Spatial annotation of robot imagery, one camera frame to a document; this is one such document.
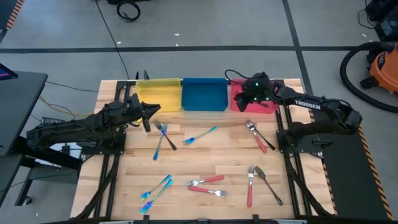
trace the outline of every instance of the gray floor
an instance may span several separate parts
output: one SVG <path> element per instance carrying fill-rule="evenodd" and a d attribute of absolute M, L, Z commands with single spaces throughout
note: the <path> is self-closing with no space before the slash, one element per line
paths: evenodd
<path fill-rule="evenodd" d="M 142 15 L 125 23 L 116 9 L 99 5 L 120 47 L 172 47 L 204 45 L 293 46 L 280 0 L 153 0 L 138 3 Z M 363 0 L 289 0 L 302 46 L 350 46 L 378 40 L 373 30 L 357 24 Z M 95 3 L 89 0 L 25 0 L 15 26 L 0 49 L 112 47 L 113 43 Z M 369 149 L 393 215 L 398 216 L 398 165 L 395 150 L 395 115 L 358 100 L 341 84 L 340 63 L 346 52 L 304 52 L 308 75 L 316 95 L 348 100 L 364 117 Z M 273 78 L 301 78 L 293 51 L 123 52 L 130 76 L 146 69 L 151 78 L 222 77 L 227 68 L 248 76 L 265 71 Z M 100 80 L 125 79 L 117 53 L 0 54 L 0 62 L 13 70 L 48 73 L 57 83 L 97 90 Z M 366 62 L 358 55 L 348 68 L 353 81 L 366 76 Z M 397 104 L 396 97 L 374 90 L 371 95 Z M 42 96 L 74 113 L 93 110 L 96 94 L 46 85 Z M 70 119 L 67 114 L 37 103 L 32 113 Z M 28 120 L 24 130 L 37 125 Z M 24 178 L 21 169 L 15 182 Z M 35 181 L 29 195 L 32 205 L 14 207 L 19 188 L 14 187 L 0 208 L 5 223 L 42 223 L 69 217 L 75 185 Z"/>

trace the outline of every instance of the wooden table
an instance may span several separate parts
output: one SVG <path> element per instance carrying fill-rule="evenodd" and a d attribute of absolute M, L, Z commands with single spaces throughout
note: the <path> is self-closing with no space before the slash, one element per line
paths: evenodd
<path fill-rule="evenodd" d="M 295 91 L 303 92 L 299 79 L 284 81 Z M 95 111 L 113 101 L 116 82 L 101 82 Z M 293 121 L 311 122 L 308 109 L 291 106 L 290 110 Z M 282 117 L 284 126 L 287 127 L 284 114 Z M 150 133 L 146 133 L 142 127 L 127 129 L 126 150 L 119 163 L 112 220 L 142 220 L 139 209 L 145 203 L 140 201 L 140 194 L 158 184 L 167 174 L 172 174 L 174 183 L 147 212 L 151 220 L 250 219 L 253 214 L 258 214 L 259 218 L 294 217 L 282 154 L 278 148 L 275 151 L 269 149 L 267 154 L 263 154 L 244 123 L 251 119 L 258 130 L 277 147 L 277 121 L 274 113 L 239 113 L 227 108 L 225 112 L 157 113 L 153 119 L 169 124 L 167 134 L 178 149 L 173 151 L 164 139 L 158 161 L 153 161 L 160 132 L 153 126 Z M 213 126 L 217 126 L 218 130 L 191 145 L 183 145 L 184 139 Z M 301 160 L 308 188 L 326 210 L 334 213 L 321 160 L 309 154 L 302 154 Z M 83 164 L 71 217 L 79 214 L 96 192 L 102 161 L 103 156 L 93 156 Z M 283 206 L 277 204 L 265 182 L 255 175 L 252 207 L 247 208 L 250 164 L 263 169 L 268 182 L 283 200 Z M 219 198 L 213 194 L 189 191 L 185 186 L 188 180 L 221 174 L 225 175 L 224 180 L 201 184 L 199 187 L 226 190 L 228 197 Z M 301 193 L 299 190 L 297 192 L 303 214 Z M 106 192 L 101 207 L 102 215 L 107 198 Z"/>

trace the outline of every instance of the fork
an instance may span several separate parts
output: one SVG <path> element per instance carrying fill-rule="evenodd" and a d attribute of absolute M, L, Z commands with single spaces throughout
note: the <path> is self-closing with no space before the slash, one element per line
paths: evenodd
<path fill-rule="evenodd" d="M 171 140 L 169 139 L 169 137 L 167 137 L 166 133 L 162 130 L 162 125 L 157 121 L 154 120 L 154 124 L 155 127 L 162 132 L 162 134 L 166 137 L 166 139 L 168 140 L 169 144 L 171 145 L 173 150 L 177 150 L 177 147 L 175 147 L 175 145 L 171 142 Z"/>
<path fill-rule="evenodd" d="M 154 190 L 156 190 L 156 188 L 158 188 L 160 185 L 162 185 L 164 182 L 168 181 L 169 179 L 171 179 L 172 176 L 169 174 L 166 176 L 166 178 L 164 180 L 162 180 L 158 185 L 156 185 L 151 191 L 145 192 L 143 193 L 139 198 L 141 200 L 145 200 L 150 196 L 150 193 L 153 192 Z"/>
<path fill-rule="evenodd" d="M 250 129 L 250 131 L 253 131 L 253 134 L 256 136 L 255 132 L 259 133 L 259 135 L 263 138 L 263 140 L 267 143 L 268 147 L 270 147 L 272 150 L 275 150 L 275 146 L 273 146 L 256 128 L 256 126 L 251 122 L 251 120 L 246 121 L 246 126 Z M 262 145 L 260 139 L 256 136 L 257 142 Z"/>
<path fill-rule="evenodd" d="M 248 192 L 248 207 L 251 207 L 251 195 L 252 195 L 252 185 L 253 185 L 253 177 L 254 177 L 254 165 L 250 165 L 249 173 L 249 192 Z"/>
<path fill-rule="evenodd" d="M 261 169 L 260 167 L 258 167 L 258 166 L 256 166 L 256 167 L 254 168 L 254 170 L 259 174 L 259 177 L 260 177 L 261 179 L 263 179 L 263 180 L 266 182 L 266 184 L 268 185 L 268 187 L 269 187 L 269 189 L 271 190 L 272 194 L 274 195 L 276 201 L 278 202 L 278 204 L 279 204 L 280 206 L 282 206 L 282 205 L 284 204 L 284 202 L 283 202 L 282 199 L 280 199 L 280 197 L 274 192 L 274 189 L 272 189 L 272 187 L 268 184 L 268 181 L 266 180 L 266 174 L 264 173 L 264 171 L 262 171 L 262 169 Z"/>
<path fill-rule="evenodd" d="M 163 133 L 166 133 L 166 131 L 167 131 L 167 124 L 165 123 L 165 124 L 162 125 L 162 135 L 160 136 L 160 140 L 159 140 L 159 143 L 157 145 L 157 148 L 156 148 L 156 151 L 155 151 L 155 154 L 154 154 L 154 160 L 157 160 L 157 156 L 159 155 L 160 144 L 162 143 L 162 139 L 163 139 L 163 136 L 164 136 Z"/>
<path fill-rule="evenodd" d="M 198 185 L 199 183 L 211 182 L 211 181 L 217 181 L 217 180 L 223 180 L 223 179 L 224 179 L 224 175 L 218 175 L 215 177 L 206 178 L 204 180 L 190 180 L 187 183 L 185 183 L 185 185 L 188 187 L 193 187 L 193 186 Z"/>
<path fill-rule="evenodd" d="M 197 192 L 204 192 L 204 193 L 213 193 L 219 197 L 226 197 L 227 193 L 225 190 L 208 190 L 208 189 L 203 189 L 200 187 L 189 187 L 188 190 L 193 190 Z"/>
<path fill-rule="evenodd" d="M 205 134 L 208 134 L 208 133 L 210 133 L 210 132 L 212 132 L 212 131 L 216 131 L 216 130 L 217 130 L 217 126 L 214 126 L 214 127 L 210 128 L 208 131 L 206 131 L 206 132 L 204 132 L 204 133 L 201 133 L 201 134 L 199 134 L 198 136 L 196 136 L 196 137 L 194 137 L 194 138 L 190 138 L 190 139 L 184 140 L 183 143 L 184 143 L 184 144 L 191 144 L 191 143 L 193 143 L 196 139 L 198 139 L 198 138 L 200 138 L 200 137 L 204 136 Z"/>
<path fill-rule="evenodd" d="M 147 202 L 144 206 L 142 206 L 142 208 L 139 210 L 139 213 L 141 215 L 143 215 L 146 212 L 148 212 L 148 210 L 152 207 L 152 204 L 155 202 L 155 200 L 163 193 L 164 190 L 167 189 L 167 187 L 170 187 L 170 185 L 172 185 L 172 183 L 173 183 L 173 180 L 169 180 L 167 182 L 167 184 L 163 187 L 163 189 L 160 190 L 160 192 L 157 193 L 157 195 L 150 202 Z"/>

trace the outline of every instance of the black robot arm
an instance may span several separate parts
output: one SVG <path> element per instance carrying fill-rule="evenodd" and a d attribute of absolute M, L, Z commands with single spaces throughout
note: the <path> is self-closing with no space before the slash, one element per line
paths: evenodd
<path fill-rule="evenodd" d="M 113 147 L 118 144 L 119 129 L 125 129 L 127 124 L 137 126 L 133 121 L 142 118 L 144 128 L 149 132 L 149 118 L 159 109 L 160 105 L 140 103 L 134 94 L 125 103 L 114 101 L 105 104 L 100 112 L 85 119 L 40 124 L 27 132 L 27 144 L 33 150 L 64 142 Z"/>
<path fill-rule="evenodd" d="M 271 100 L 277 105 L 297 105 L 325 113 L 329 120 L 303 124 L 293 122 L 284 136 L 284 144 L 295 147 L 311 134 L 353 134 L 358 130 L 362 116 L 343 100 L 326 99 L 297 93 L 294 89 L 272 83 L 264 73 L 257 73 L 242 84 L 243 92 L 235 96 L 240 111 L 249 103 Z"/>

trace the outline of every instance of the vacuum hose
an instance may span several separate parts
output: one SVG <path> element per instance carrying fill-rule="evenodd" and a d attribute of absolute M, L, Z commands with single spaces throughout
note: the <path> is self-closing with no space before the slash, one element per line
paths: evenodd
<path fill-rule="evenodd" d="M 351 60 L 351 58 L 354 55 L 356 55 L 358 52 L 360 52 L 362 50 L 390 51 L 391 48 L 393 48 L 393 46 L 391 46 L 385 42 L 368 42 L 368 43 L 359 45 L 352 51 L 348 52 L 348 54 L 344 57 L 341 65 L 340 65 L 340 78 L 341 78 L 341 81 L 343 81 L 344 86 L 346 86 L 350 92 L 354 93 L 354 95 L 356 95 L 360 99 L 362 99 L 365 102 L 368 102 L 370 105 L 373 105 L 382 110 L 393 112 L 393 113 L 398 113 L 398 107 L 387 105 L 383 102 L 375 100 L 374 98 L 371 98 L 370 96 L 363 93 L 361 90 L 357 89 L 349 81 L 349 79 L 347 77 L 347 64 L 348 64 L 349 60 Z"/>

